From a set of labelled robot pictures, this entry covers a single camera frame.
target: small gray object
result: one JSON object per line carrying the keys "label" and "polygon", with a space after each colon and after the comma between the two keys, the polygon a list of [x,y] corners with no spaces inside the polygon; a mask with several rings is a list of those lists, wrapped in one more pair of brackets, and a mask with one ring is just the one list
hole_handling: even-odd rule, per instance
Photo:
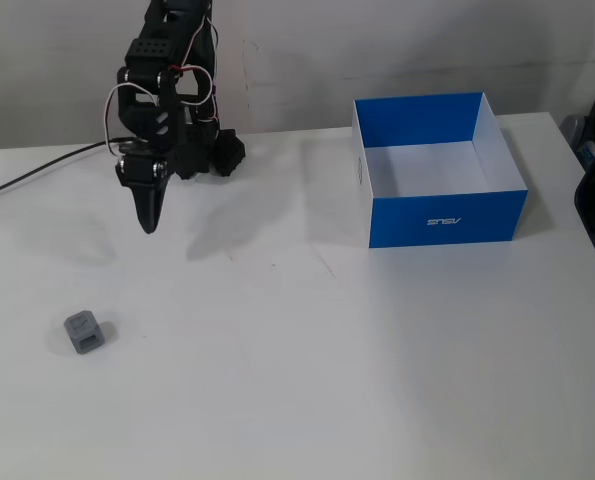
{"label": "small gray object", "polygon": [[77,353],[84,355],[101,347],[105,340],[92,312],[81,312],[64,322],[70,341]]}

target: white wire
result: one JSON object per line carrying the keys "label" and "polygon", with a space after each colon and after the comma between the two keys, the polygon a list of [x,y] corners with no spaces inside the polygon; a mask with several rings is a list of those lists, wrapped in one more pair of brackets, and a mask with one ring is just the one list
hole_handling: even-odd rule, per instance
{"label": "white wire", "polygon": [[202,72],[204,75],[206,75],[208,77],[208,81],[210,82],[210,89],[208,90],[208,95],[206,95],[206,98],[204,98],[201,102],[199,102],[199,103],[181,102],[184,105],[190,105],[191,107],[198,107],[199,105],[203,105],[204,103],[206,103],[208,100],[210,100],[210,97],[212,97],[213,87],[214,87],[213,77],[210,76],[210,73],[208,73],[208,70],[206,70],[204,67],[200,67],[199,65],[188,65],[188,66]]}
{"label": "white wire", "polygon": [[106,147],[108,148],[108,151],[110,152],[110,154],[115,157],[118,157],[119,155],[117,155],[113,151],[113,147],[110,146],[110,134],[108,133],[108,111],[110,110],[110,102],[112,102],[112,100],[113,100],[113,95],[115,94],[115,92],[117,90],[119,90],[122,87],[134,87],[137,90],[141,91],[142,93],[145,93],[146,95],[148,95],[150,97],[150,99],[153,101],[153,103],[155,105],[158,105],[158,102],[157,102],[157,99],[155,98],[155,96],[152,93],[150,93],[148,90],[146,90],[145,88],[142,88],[139,85],[137,85],[136,83],[132,83],[132,82],[119,83],[119,84],[115,85],[115,87],[110,91],[110,94],[108,95],[108,100],[106,100],[106,107],[104,108],[104,134],[106,136]]}
{"label": "white wire", "polygon": [[186,49],[186,55],[184,55],[184,61],[181,62],[182,67],[184,65],[186,65],[186,62],[188,61],[188,57],[190,56],[190,51],[193,49],[193,43],[195,43],[195,38],[197,37],[197,35],[199,35],[199,32],[201,32],[201,29],[204,28],[205,22],[206,22],[206,15],[204,15],[202,17],[199,27],[197,28],[197,30],[195,30],[195,33],[193,33],[193,36],[190,38],[190,43],[188,44],[188,48]]}

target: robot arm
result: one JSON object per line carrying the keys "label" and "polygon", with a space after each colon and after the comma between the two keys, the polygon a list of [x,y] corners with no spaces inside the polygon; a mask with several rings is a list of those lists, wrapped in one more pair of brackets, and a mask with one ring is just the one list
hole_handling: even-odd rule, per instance
{"label": "robot arm", "polygon": [[[177,93],[188,73],[197,95]],[[157,228],[173,174],[189,179],[212,165],[229,176],[246,155],[235,131],[220,129],[214,78],[212,0],[151,0],[116,87],[119,118],[137,137],[120,147],[117,176],[146,233]],[[138,98],[146,92],[154,103]]]}

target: asus logo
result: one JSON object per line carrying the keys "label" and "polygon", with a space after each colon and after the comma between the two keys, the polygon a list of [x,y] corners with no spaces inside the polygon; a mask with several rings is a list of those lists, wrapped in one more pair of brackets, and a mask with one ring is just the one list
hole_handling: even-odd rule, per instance
{"label": "asus logo", "polygon": [[461,218],[439,218],[437,220],[428,220],[426,225],[429,227],[432,225],[456,225],[460,220]]}

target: black cable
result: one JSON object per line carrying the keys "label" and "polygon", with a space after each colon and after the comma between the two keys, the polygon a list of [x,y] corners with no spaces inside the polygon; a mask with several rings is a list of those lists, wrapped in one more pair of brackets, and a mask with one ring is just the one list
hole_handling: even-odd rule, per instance
{"label": "black cable", "polygon": [[[123,142],[128,142],[130,140],[134,140],[134,138],[132,138],[132,137],[113,138],[110,141],[110,143],[123,143]],[[41,167],[38,167],[35,170],[22,175],[21,177],[17,177],[16,179],[11,180],[10,182],[5,183],[4,185],[1,185],[0,192],[2,190],[9,188],[9,187],[12,187],[13,185],[16,185],[19,182],[26,180],[28,177],[32,177],[33,175],[35,175],[43,170],[46,170],[47,168],[52,167],[53,165],[55,165],[59,162],[63,162],[64,160],[74,157],[75,155],[79,155],[80,153],[87,152],[88,150],[92,150],[93,148],[101,147],[102,145],[106,145],[106,142],[93,143],[92,145],[88,145],[87,147],[80,148],[79,150],[75,150],[74,152],[67,153],[66,155],[59,157],[51,162],[48,162],[47,164],[42,165]]]}

